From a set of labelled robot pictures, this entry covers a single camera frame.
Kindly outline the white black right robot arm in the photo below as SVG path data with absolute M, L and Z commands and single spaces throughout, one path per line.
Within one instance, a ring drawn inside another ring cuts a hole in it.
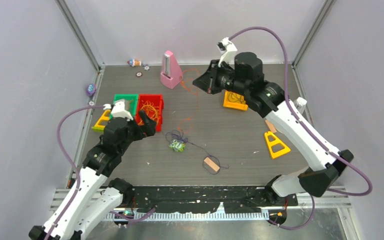
M 352 152 L 339 150 L 321 137 L 293 102 L 285 99 L 284 90 L 264 79 L 263 62 L 256 54 L 239 53 L 234 67 L 218 63 L 211 60 L 192 84 L 212 95 L 226 90 L 243 96 L 246 105 L 281 131 L 307 161 L 307 168 L 279 175 L 267 184 L 267 202 L 279 205 L 286 196 L 304 192 L 321 197 L 347 167 L 339 158 L 349 163 L 354 159 Z

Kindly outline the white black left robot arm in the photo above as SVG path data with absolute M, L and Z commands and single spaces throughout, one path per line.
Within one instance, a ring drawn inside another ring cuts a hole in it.
M 32 240 L 85 240 L 114 208 L 128 207 L 134 199 L 133 186 L 127 181 L 111 180 L 103 194 L 92 197 L 121 163 L 131 143 L 155 135 L 157 123 L 143 110 L 142 124 L 113 116 L 104 127 L 99 143 L 91 148 L 76 173 L 76 180 L 54 214 L 43 224 L 32 227 Z

